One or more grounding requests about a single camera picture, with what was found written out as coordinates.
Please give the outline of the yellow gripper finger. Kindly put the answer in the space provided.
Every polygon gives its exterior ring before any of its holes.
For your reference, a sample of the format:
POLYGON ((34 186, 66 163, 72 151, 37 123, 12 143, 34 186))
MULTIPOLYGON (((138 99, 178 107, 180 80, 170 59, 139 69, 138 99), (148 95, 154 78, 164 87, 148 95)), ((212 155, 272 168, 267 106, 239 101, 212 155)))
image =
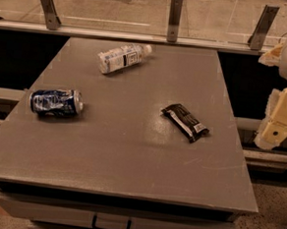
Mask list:
POLYGON ((282 56, 283 44, 278 43, 272 49, 268 50, 258 58, 260 64, 272 67, 278 67, 280 57, 282 56))
POLYGON ((272 150, 287 138, 287 87, 272 91, 264 114, 254 142, 261 149, 272 150))

